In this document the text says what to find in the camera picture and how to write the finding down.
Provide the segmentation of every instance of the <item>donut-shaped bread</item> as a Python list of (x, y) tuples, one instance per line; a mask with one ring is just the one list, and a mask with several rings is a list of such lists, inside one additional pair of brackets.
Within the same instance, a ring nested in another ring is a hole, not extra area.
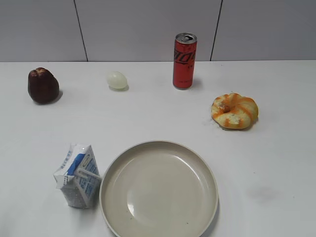
[(244, 129), (258, 117), (258, 106), (253, 99), (236, 93), (217, 97), (212, 104), (212, 118), (222, 127)]

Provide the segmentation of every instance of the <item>white milk carton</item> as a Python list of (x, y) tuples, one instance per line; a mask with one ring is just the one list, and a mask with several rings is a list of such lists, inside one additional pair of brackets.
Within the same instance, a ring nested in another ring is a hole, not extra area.
[(92, 147), (71, 144), (54, 178), (69, 206), (91, 208), (101, 182)]

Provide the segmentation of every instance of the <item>white egg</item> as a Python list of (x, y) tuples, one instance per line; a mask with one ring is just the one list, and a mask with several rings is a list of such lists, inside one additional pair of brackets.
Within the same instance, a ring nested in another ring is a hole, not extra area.
[(107, 82), (109, 84), (109, 87), (116, 90), (124, 89), (127, 87), (127, 79), (120, 72), (110, 72), (107, 76)]

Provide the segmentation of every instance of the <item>plastic food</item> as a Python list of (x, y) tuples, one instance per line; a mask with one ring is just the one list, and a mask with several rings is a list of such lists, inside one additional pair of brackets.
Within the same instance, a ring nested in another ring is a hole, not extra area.
[(127, 88), (127, 79), (120, 72), (110, 72), (107, 76), (109, 87), (116, 90), (123, 90)]
[(28, 92), (35, 102), (46, 104), (58, 97), (59, 84), (49, 70), (36, 68), (29, 73)]
[(212, 118), (222, 127), (244, 129), (258, 117), (258, 106), (253, 99), (236, 93), (217, 97), (212, 104)]

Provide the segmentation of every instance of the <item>beige plate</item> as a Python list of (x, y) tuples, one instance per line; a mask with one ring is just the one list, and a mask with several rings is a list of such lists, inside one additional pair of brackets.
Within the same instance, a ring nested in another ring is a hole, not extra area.
[(153, 141), (112, 163), (101, 183), (100, 203), (118, 237), (198, 237), (213, 220), (218, 192), (196, 153)]

